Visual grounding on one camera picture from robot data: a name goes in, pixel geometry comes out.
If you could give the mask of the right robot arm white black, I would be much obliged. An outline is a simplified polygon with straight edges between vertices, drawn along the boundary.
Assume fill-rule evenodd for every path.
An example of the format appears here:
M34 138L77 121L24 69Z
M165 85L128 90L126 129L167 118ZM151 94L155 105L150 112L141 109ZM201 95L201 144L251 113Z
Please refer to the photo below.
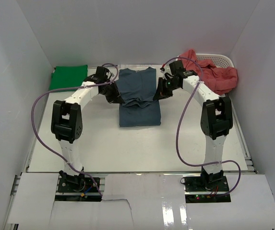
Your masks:
M154 100L172 97L179 88L190 94L202 107L200 126L206 138L205 159L200 164L200 184L206 191L212 191L223 180L222 155L224 142L233 127L231 100L227 96L214 93L202 81L203 74L186 70L182 57L175 57L166 62L170 72L158 79Z

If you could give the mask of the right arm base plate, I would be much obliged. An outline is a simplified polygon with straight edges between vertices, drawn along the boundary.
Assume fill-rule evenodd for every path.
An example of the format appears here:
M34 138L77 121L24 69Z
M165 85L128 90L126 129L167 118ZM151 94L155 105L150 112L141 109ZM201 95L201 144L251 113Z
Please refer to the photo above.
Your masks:
M230 194L224 195L229 191L227 178L214 182L213 185L205 185L200 176L186 176L180 179L184 185L185 201L187 204L205 203L230 203Z

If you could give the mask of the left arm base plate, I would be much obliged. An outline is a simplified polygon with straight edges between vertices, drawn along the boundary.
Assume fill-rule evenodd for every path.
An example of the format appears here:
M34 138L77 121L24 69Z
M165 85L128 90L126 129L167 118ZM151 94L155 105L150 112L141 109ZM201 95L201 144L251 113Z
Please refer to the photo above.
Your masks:
M80 185L59 178L55 201L100 202L101 200L101 195L90 178L85 178Z

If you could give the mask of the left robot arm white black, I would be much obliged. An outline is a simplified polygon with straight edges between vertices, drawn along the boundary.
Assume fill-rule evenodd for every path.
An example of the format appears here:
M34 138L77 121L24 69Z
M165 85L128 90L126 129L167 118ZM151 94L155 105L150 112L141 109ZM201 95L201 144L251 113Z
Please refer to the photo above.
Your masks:
M63 101L56 100L53 104L51 132L59 141L61 156L65 159L64 170L60 171L60 176L66 185L76 192L83 191L86 186L77 144L83 132L82 110L99 94L105 96L110 104L124 103L114 74L107 66L108 64L98 66L96 72L87 76L70 97Z

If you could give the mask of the blue t shirt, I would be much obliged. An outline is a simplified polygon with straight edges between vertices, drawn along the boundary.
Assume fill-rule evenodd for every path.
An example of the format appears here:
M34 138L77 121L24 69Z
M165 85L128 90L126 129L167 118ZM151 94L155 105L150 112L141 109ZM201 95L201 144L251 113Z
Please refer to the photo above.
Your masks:
M161 125L160 104L153 99L156 93L156 69L121 69L116 85L124 100L119 106L120 127Z

